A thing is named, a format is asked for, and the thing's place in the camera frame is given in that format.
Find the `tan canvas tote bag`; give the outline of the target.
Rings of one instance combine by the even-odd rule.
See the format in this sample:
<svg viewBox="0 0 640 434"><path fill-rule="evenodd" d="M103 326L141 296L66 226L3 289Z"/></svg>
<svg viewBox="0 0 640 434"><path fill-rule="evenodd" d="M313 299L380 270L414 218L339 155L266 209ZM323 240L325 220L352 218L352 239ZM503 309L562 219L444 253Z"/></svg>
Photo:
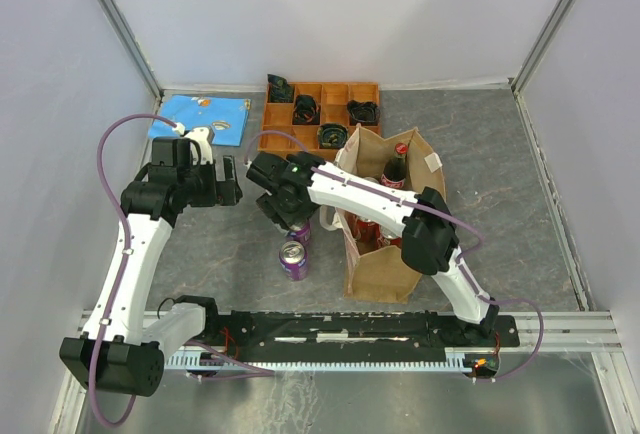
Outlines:
<svg viewBox="0 0 640 434"><path fill-rule="evenodd" d="M447 196L440 157L416 127L389 138L362 126L351 127L349 131L351 136L334 160L341 169L362 178L378 179L395 146L404 143L408 146L405 188L420 192L431 187L443 197ZM379 249L375 241L367 243L355 239L352 235L355 216L348 211L322 207L319 216L324 229L336 230L344 236L346 298L382 303L408 302L422 275L402 262L398 247Z"/></svg>

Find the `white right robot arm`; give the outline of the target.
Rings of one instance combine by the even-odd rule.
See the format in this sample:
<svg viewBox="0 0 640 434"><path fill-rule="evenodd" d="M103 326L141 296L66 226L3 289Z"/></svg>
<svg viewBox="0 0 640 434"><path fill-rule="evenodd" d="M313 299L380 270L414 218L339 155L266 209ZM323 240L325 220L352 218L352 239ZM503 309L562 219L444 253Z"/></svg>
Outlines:
<svg viewBox="0 0 640 434"><path fill-rule="evenodd" d="M459 320L460 336L481 345L495 333L499 306L475 280L456 233L471 227L454 218L434 188L416 193L367 181L308 152L260 152L246 160L246 177L265 190L259 209L283 229L308 221L321 207L362 216L401 239L403 263L430 276Z"/></svg>

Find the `purple soda can front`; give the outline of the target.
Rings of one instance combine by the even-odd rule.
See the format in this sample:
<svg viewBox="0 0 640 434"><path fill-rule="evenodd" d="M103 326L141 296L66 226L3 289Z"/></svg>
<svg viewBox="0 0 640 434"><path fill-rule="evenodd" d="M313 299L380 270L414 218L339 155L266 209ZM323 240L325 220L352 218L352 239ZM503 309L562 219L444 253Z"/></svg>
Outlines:
<svg viewBox="0 0 640 434"><path fill-rule="evenodd" d="M307 277L308 255L300 242L286 241L279 250L279 261L291 280L301 281Z"/></svg>

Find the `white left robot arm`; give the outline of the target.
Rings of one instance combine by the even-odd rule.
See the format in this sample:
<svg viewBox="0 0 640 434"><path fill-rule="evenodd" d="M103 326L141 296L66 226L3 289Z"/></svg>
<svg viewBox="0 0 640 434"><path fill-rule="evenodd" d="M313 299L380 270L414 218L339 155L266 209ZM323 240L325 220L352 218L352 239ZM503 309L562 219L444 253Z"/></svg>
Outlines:
<svg viewBox="0 0 640 434"><path fill-rule="evenodd" d="M156 266L177 217L186 207L234 206L242 197L233 157L217 179L213 133L194 128L181 137L157 137L151 160L122 192L127 221L99 300L77 337L66 337L59 357L85 388L149 397L165 361L187 341L209 344L221 332L211 297L182 295L170 312L143 324Z"/></svg>

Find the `red cola can front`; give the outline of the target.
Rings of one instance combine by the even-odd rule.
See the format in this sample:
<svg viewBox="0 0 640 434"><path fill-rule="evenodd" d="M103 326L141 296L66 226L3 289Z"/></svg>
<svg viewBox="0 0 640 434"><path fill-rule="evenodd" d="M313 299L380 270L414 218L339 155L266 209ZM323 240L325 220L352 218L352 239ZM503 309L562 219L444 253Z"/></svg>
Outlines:
<svg viewBox="0 0 640 434"><path fill-rule="evenodd" d="M387 246L396 246L400 248L402 246L402 238L394 234L390 229L384 226L378 226L376 245L379 249Z"/></svg>

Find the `purple soda can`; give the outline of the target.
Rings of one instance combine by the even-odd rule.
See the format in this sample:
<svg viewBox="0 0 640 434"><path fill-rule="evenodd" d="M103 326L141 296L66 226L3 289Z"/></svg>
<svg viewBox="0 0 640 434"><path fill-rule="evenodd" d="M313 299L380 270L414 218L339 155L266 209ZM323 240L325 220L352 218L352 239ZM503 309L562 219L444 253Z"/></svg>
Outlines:
<svg viewBox="0 0 640 434"><path fill-rule="evenodd" d="M308 246L311 242L311 223L309 220L293 223L289 227L287 238Z"/></svg>
<svg viewBox="0 0 640 434"><path fill-rule="evenodd" d="M301 281L307 277L308 255L300 242L286 241L279 250L279 261L291 280Z"/></svg>

